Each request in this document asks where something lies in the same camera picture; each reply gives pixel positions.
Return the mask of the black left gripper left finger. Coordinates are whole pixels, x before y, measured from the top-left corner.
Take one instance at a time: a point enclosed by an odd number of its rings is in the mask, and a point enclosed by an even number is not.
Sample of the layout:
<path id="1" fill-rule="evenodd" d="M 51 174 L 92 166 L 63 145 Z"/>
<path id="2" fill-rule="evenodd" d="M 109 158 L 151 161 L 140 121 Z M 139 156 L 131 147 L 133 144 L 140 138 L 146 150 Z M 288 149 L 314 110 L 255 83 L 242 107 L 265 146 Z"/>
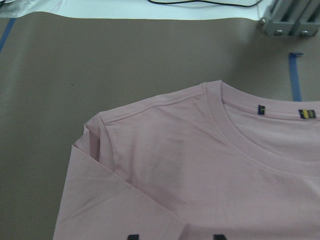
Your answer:
<path id="1" fill-rule="evenodd" d="M 139 231 L 130 231 L 127 235 L 127 240 L 139 240 L 140 232 Z"/>

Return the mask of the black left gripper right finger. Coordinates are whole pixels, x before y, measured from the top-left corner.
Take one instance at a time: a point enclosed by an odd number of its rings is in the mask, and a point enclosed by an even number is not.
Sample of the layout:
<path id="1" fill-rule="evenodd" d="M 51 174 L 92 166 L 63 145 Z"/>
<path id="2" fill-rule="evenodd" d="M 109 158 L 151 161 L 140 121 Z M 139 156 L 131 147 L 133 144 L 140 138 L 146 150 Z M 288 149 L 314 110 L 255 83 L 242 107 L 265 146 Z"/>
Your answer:
<path id="1" fill-rule="evenodd" d="M 228 227 L 219 227 L 216 228 L 213 232 L 214 240 L 231 240 L 231 231 Z"/>

